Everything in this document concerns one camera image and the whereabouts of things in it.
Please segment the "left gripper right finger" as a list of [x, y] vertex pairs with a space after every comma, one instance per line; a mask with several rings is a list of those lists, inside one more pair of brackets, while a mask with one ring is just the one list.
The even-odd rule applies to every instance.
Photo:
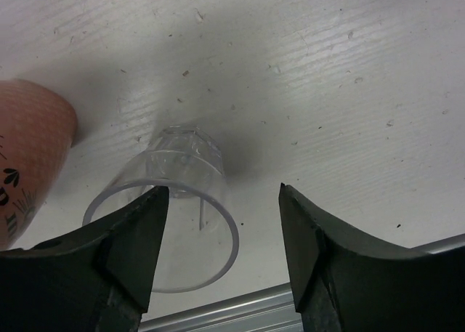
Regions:
[[414, 248], [376, 238], [290, 185], [280, 220], [305, 331], [462, 331], [464, 237]]

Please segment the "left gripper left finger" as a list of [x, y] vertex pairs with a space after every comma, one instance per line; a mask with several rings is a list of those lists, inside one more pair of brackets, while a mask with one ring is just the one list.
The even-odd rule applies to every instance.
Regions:
[[147, 312], [169, 208], [154, 187], [31, 249], [1, 253], [3, 331], [137, 331]]

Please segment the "clear glass cup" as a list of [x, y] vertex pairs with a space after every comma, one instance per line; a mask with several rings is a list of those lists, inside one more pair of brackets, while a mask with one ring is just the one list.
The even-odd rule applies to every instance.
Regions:
[[169, 209], [153, 292], [184, 293], [215, 283], [237, 259], [239, 234], [221, 151], [198, 126], [163, 129], [89, 204], [82, 223], [128, 205], [155, 186], [169, 189]]

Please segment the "coral orange mug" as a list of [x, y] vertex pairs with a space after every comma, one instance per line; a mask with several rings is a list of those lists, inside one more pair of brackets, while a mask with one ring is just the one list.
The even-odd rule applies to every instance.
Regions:
[[78, 126], [72, 105], [30, 81], [1, 82], [1, 249], [25, 232], [67, 158]]

